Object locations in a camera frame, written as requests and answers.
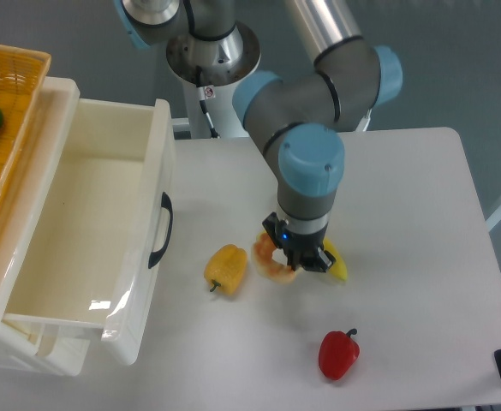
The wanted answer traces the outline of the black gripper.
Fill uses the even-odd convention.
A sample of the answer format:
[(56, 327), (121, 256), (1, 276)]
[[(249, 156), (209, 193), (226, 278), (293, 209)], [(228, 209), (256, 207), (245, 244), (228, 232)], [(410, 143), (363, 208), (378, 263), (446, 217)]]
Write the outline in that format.
[(276, 249), (282, 250), (287, 266), (305, 271), (327, 272), (336, 263), (332, 253), (324, 250), (328, 215), (301, 220), (287, 214), (272, 212), (262, 226)]

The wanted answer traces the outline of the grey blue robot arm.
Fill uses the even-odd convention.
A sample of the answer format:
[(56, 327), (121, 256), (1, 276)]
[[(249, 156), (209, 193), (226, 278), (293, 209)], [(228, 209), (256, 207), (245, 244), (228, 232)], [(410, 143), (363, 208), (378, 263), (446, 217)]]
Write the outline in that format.
[(397, 55), (372, 47), (344, 1), (286, 4), (313, 72), (294, 82), (259, 70), (260, 44), (231, 1), (117, 1), (134, 46), (165, 43), (198, 138), (252, 139), (277, 179), (277, 209), (263, 222), (295, 269), (325, 272), (336, 258), (325, 233), (343, 177), (340, 133), (363, 131), (403, 85)]

